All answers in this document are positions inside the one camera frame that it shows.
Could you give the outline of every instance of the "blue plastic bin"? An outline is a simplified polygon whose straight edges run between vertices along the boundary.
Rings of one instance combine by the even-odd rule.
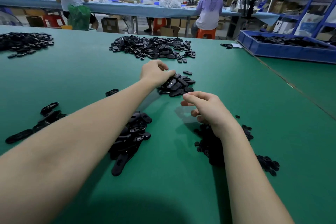
[[[240,31],[238,41],[246,49],[252,52],[255,56],[336,64],[336,47],[330,44],[326,44],[317,39],[304,37],[305,40],[325,45],[327,48],[311,48],[311,47],[299,47],[299,46],[289,46],[281,44],[265,44],[262,42],[258,42],[256,39],[251,37],[255,35],[262,35],[266,37],[284,36],[286,38],[298,37],[297,35],[283,35],[276,33],[245,31],[245,30]]]

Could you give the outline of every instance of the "hand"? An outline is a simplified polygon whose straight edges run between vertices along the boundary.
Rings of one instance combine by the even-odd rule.
[[[202,91],[189,92],[183,95],[182,106],[196,106],[191,115],[199,122],[209,124],[214,134],[221,138],[223,132],[230,128],[240,128],[240,125],[223,105],[218,96]]]
[[[176,74],[175,70],[168,72],[164,72],[164,70],[168,70],[168,66],[165,63],[161,60],[151,60],[142,66],[140,79],[151,82],[154,87],[161,86]]]

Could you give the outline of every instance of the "pile of small round parts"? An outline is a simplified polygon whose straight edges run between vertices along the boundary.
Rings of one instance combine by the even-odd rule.
[[[51,103],[50,105],[43,107],[40,111],[40,114],[43,116],[43,118],[37,123],[37,125],[35,125],[32,129],[26,129],[20,133],[8,137],[5,140],[5,142],[8,144],[12,144],[17,141],[26,139],[30,137],[32,134],[40,131],[42,128],[45,128],[46,126],[52,124],[53,122],[69,115],[69,114],[62,114],[61,111],[53,111],[53,109],[57,106],[58,102],[54,102]]]
[[[183,71],[183,73],[192,75],[192,73],[189,71]],[[176,97],[179,95],[183,95],[184,93],[193,92],[194,89],[189,86],[194,83],[195,81],[191,80],[187,76],[175,74],[157,89],[159,90],[159,94],[169,94],[170,97]]]
[[[224,154],[221,140],[215,136],[210,125],[202,124],[199,127],[200,129],[194,129],[194,132],[202,137],[202,140],[195,142],[198,152],[203,152],[209,158],[209,163],[213,166],[225,167],[224,163]],[[250,133],[252,130],[251,127],[242,125],[246,137],[248,140],[252,140],[253,136]],[[272,161],[270,157],[263,157],[261,155],[256,155],[257,159],[262,166],[262,168],[269,172],[272,176],[276,176],[276,171],[279,171],[279,163]]]
[[[150,59],[177,59],[179,63],[187,63],[186,57],[196,58],[196,52],[190,47],[191,41],[183,42],[176,38],[140,38],[130,35],[117,38],[111,44],[110,51],[134,54],[134,57],[144,60]]]
[[[37,50],[45,49],[54,45],[51,35],[45,33],[16,33],[0,35],[0,51],[12,51],[15,54],[7,58],[23,57],[35,53]]]
[[[105,93],[107,97],[119,92],[113,89]],[[143,140],[148,140],[152,135],[146,132],[147,124],[152,118],[144,112],[136,111],[129,119],[126,127],[121,131],[119,137],[108,151],[111,160],[116,160],[112,175],[118,176],[124,170],[126,163],[137,153]]]

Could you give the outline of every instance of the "left hand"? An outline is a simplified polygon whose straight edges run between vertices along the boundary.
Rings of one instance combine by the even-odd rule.
[[[142,66],[140,80],[146,80],[153,84],[154,87],[161,86],[170,77],[176,74],[175,70],[168,70],[168,66],[161,60],[151,60],[147,64]]]

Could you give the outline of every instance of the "green plastic bag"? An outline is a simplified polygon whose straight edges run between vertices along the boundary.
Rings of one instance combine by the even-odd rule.
[[[68,25],[71,25],[73,30],[89,30],[91,10],[85,5],[73,6],[68,5],[69,18]]]

